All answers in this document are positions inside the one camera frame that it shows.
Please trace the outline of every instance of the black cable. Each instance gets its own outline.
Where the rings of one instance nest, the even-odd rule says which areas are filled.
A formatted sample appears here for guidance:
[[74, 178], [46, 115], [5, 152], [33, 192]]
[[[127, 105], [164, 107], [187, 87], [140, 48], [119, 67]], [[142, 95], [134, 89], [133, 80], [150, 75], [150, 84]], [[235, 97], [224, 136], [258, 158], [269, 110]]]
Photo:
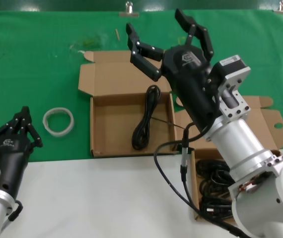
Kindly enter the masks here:
[[234, 184], [225, 161], [205, 159], [196, 163], [197, 175], [204, 178], [199, 191], [202, 194], [200, 211], [214, 218], [227, 219], [232, 215], [232, 201], [228, 187]]
[[186, 182], [184, 181], [183, 184], [184, 184], [184, 188], [185, 188], [185, 192], [186, 192], [186, 195], [188, 197], [189, 200], [187, 200], [186, 198], [184, 198], [184, 196], [182, 196], [179, 191], [171, 184], [170, 180], [167, 178], [166, 174], [164, 173], [164, 171], [162, 170], [162, 168], [160, 167], [160, 164], [158, 162], [158, 158], [157, 158], [157, 155], [158, 155], [158, 152], [160, 151], [160, 149], [162, 147], [165, 147], [165, 146], [168, 146], [168, 145], [175, 145], [175, 144], [180, 144], [180, 143], [185, 143], [185, 140], [187, 140], [186, 143], [189, 143], [189, 142], [192, 142], [192, 141], [195, 141], [195, 140], [198, 140], [199, 138], [201, 138], [202, 136], [204, 136], [212, 127], [216, 117], [217, 117], [217, 114], [218, 114], [218, 111], [219, 111], [219, 107], [220, 107], [220, 100], [219, 100], [219, 97], [218, 97], [218, 94], [214, 95], [214, 99], [215, 99], [215, 111], [214, 111], [214, 114], [213, 114], [213, 117], [212, 117], [212, 120], [211, 122], [208, 124], [207, 127], [205, 127], [202, 132], [200, 134], [198, 134], [197, 136], [193, 137], [193, 138], [190, 138], [190, 139], [187, 139], [185, 137], [185, 135], [189, 134], [189, 128], [191, 126], [194, 125], [194, 123], [190, 123], [187, 125], [187, 127], [185, 128], [186, 132], [184, 133], [184, 138], [183, 140], [175, 140], [175, 141], [170, 141], [170, 142], [166, 142], [166, 143], [163, 143], [161, 145], [158, 146], [158, 148], [155, 150], [154, 154], [153, 154], [153, 157], [154, 157], [154, 161], [155, 161], [155, 164], [160, 172], [160, 174], [163, 176], [163, 178], [165, 179], [165, 181], [168, 183], [168, 185], [171, 187], [171, 189], [188, 205], [190, 206], [199, 216], [201, 216], [202, 218], [204, 218], [206, 221], [214, 224], [214, 225], [217, 225], [227, 231], [229, 231], [231, 234], [237, 236], [237, 237], [240, 237], [240, 238], [249, 238], [246, 234], [244, 234], [240, 229], [238, 229], [237, 227], [231, 225], [231, 224], [228, 224], [226, 222], [224, 222], [223, 220], [220, 220], [220, 219], [216, 219], [216, 218], [213, 218], [205, 213], [202, 213], [196, 206], [195, 204], [193, 203], [193, 200], [189, 194], [189, 190], [188, 190], [188, 187], [187, 187], [187, 184]]
[[22, 203], [18, 200], [16, 200], [16, 202], [18, 204], [18, 207], [15, 211], [13, 211], [9, 216], [8, 216], [8, 220], [13, 222], [14, 220], [16, 220], [16, 218], [19, 216], [20, 212], [22, 212], [23, 206]]
[[168, 122], [168, 121], [166, 121], [166, 120], [162, 120], [162, 119], [158, 119], [158, 118], [154, 118], [154, 117], [151, 117], [151, 119], [154, 119], [154, 120], [157, 120], [157, 121], [161, 121], [161, 122], [167, 123], [168, 125], [173, 125], [173, 126], [175, 126], [175, 127], [178, 127], [178, 128], [181, 128], [181, 129], [184, 129], [184, 130], [185, 130], [184, 127], [179, 126], [179, 125], [176, 125], [176, 124], [171, 123], [171, 122]]
[[146, 148], [150, 137], [150, 119], [161, 98], [161, 91], [156, 85], [151, 85], [146, 91], [145, 112], [142, 120], [136, 127], [132, 136], [132, 146], [135, 150]]

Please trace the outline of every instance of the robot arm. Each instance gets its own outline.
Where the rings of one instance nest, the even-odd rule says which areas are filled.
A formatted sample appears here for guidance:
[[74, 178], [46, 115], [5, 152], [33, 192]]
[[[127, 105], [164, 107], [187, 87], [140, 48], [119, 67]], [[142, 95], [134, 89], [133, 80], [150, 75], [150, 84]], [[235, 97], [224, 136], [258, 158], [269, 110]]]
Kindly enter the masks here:
[[[42, 147], [41, 138], [31, 123], [29, 108], [23, 107], [12, 120], [0, 127], [0, 234], [22, 210], [16, 197], [23, 173], [34, 147]], [[13, 211], [15, 203], [18, 208]]]
[[[166, 77], [206, 141], [216, 145], [235, 180], [229, 191], [239, 228], [252, 238], [282, 238], [283, 156], [276, 157], [265, 149], [249, 128], [245, 119], [250, 108], [238, 92], [250, 67], [236, 55], [211, 69], [213, 49], [208, 30], [180, 10], [175, 18], [188, 37], [185, 45], [165, 52], [141, 43], [128, 23], [131, 62], [154, 81]], [[200, 40], [202, 49], [191, 45], [193, 36]], [[161, 68], [143, 57], [162, 60]], [[188, 145], [183, 147], [184, 157]]]

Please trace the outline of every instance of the circular hole in cardboard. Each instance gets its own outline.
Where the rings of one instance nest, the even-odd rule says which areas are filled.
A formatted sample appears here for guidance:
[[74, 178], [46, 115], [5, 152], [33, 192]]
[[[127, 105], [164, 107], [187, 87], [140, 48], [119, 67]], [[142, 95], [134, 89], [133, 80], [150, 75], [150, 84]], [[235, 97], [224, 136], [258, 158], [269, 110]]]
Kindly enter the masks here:
[[276, 128], [276, 129], [282, 129], [283, 128], [283, 124], [282, 123], [276, 123], [275, 125], [274, 125], [274, 127]]

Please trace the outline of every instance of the bundle of cables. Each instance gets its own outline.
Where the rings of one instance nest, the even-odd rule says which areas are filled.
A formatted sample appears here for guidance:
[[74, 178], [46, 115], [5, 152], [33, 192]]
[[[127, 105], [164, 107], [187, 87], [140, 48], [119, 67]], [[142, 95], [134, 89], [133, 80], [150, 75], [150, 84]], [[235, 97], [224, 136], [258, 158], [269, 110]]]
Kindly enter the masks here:
[[162, 119], [154, 118], [152, 116], [158, 103], [160, 102], [160, 98], [161, 98], [161, 91], [159, 87], [157, 85], [149, 86], [146, 91], [144, 115], [140, 123], [135, 128], [132, 136], [132, 146], [135, 150], [142, 150], [146, 148], [147, 145], [149, 144], [150, 119], [158, 120], [167, 123], [168, 125], [172, 125], [184, 129], [181, 126], [175, 125], [173, 123], [170, 123]]
[[199, 186], [202, 195], [200, 211], [218, 219], [233, 217], [228, 187], [235, 182], [229, 174], [230, 168], [226, 162], [199, 160], [196, 163], [196, 172], [204, 179]]

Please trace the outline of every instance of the cardboard box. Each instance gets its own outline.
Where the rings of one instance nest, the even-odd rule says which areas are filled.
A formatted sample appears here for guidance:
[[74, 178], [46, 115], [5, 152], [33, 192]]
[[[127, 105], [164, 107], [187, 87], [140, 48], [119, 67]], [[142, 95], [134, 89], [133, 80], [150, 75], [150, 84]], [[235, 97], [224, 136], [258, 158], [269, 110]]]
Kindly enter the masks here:
[[[151, 120], [149, 145], [132, 147], [132, 135], [144, 115], [145, 93], [150, 85], [161, 90], [153, 117], [175, 123], [170, 86], [165, 78], [153, 82], [130, 63], [130, 51], [86, 52], [91, 62], [80, 69], [78, 89], [92, 95], [90, 148], [94, 157], [150, 155], [162, 143], [176, 139], [176, 128]], [[157, 67], [161, 63], [151, 61]], [[163, 153], [171, 153], [166, 148]]]
[[[250, 126], [264, 148], [272, 150], [275, 155], [279, 155], [278, 151], [283, 147], [283, 119], [279, 111], [265, 109], [273, 105], [270, 97], [245, 96], [251, 111], [248, 115], [247, 124]], [[185, 127], [191, 122], [188, 113], [185, 110], [175, 113], [176, 124]], [[199, 131], [195, 126], [191, 127], [189, 137], [197, 135]], [[182, 139], [182, 132], [177, 131], [177, 139]], [[223, 159], [216, 149], [213, 142], [206, 142], [201, 138], [192, 142], [191, 147], [195, 148], [191, 158], [191, 179], [193, 201], [199, 208], [202, 195], [199, 192], [199, 185], [202, 178], [196, 174], [196, 162], [200, 159]], [[203, 220], [195, 213], [195, 219]]]

